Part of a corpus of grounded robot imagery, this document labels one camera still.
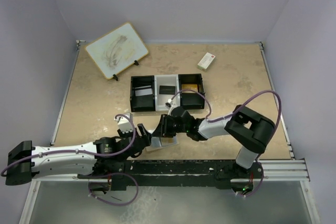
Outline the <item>beige card holder wallet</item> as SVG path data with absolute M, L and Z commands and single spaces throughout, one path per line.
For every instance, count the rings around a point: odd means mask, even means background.
M 172 147 L 172 146 L 175 146 L 175 145 L 178 145 L 178 141 L 177 141 L 176 136 L 174 136 L 172 138 L 153 136 L 151 138 L 151 145 L 147 146 L 145 148 L 145 150 L 147 152 L 152 152 L 152 151 L 160 150 L 160 149 L 163 149 L 163 148 Z

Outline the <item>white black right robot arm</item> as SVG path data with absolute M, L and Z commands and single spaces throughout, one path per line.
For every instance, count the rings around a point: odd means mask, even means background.
M 231 135 L 241 145 L 234 164 L 234 173 L 246 177 L 252 171 L 253 162 L 265 152 L 275 130 L 276 124 L 269 118 L 242 105 L 235 108 L 229 118 L 216 118 L 208 121 L 195 118 L 178 106 L 170 114 L 161 115 L 153 137 L 174 137 L 185 133 L 194 141 L 206 141 L 215 136 Z

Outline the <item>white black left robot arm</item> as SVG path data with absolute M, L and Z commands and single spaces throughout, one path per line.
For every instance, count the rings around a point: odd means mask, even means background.
M 8 153 L 8 169 L 2 174 L 7 186 L 23 185 L 33 178 L 50 175 L 78 174 L 104 177 L 115 172 L 115 162 L 137 157 L 151 145 L 152 135 L 143 124 L 135 132 L 102 137 L 94 142 L 66 147 L 33 146 L 22 141 Z

